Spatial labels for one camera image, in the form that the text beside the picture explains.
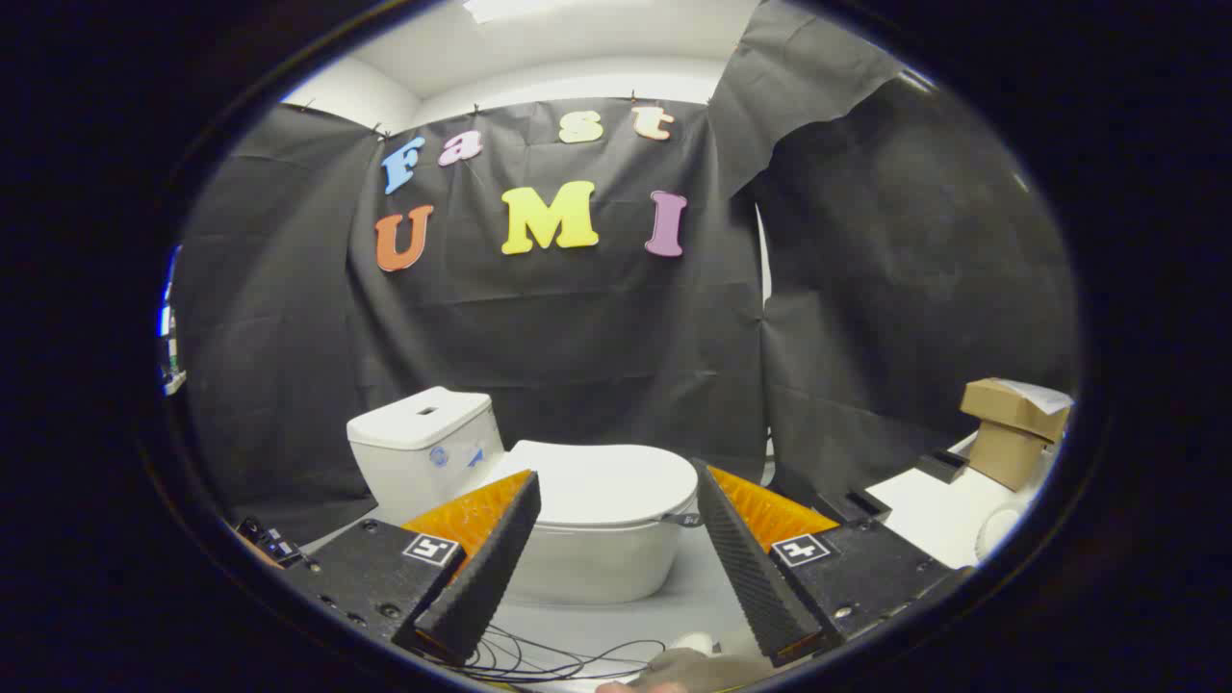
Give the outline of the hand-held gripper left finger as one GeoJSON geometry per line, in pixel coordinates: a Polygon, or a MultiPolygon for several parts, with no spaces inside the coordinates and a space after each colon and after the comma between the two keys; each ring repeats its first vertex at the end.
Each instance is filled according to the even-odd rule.
{"type": "Polygon", "coordinates": [[[463,665],[501,604],[541,506],[538,474],[516,471],[403,527],[363,519],[283,580],[371,639],[463,665]]]}

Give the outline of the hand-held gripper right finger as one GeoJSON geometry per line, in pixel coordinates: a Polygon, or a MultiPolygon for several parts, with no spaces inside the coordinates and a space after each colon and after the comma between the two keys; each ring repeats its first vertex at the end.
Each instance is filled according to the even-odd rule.
{"type": "Polygon", "coordinates": [[[697,507],[756,647],[776,666],[841,649],[968,578],[878,518],[841,523],[697,460],[697,507]]]}

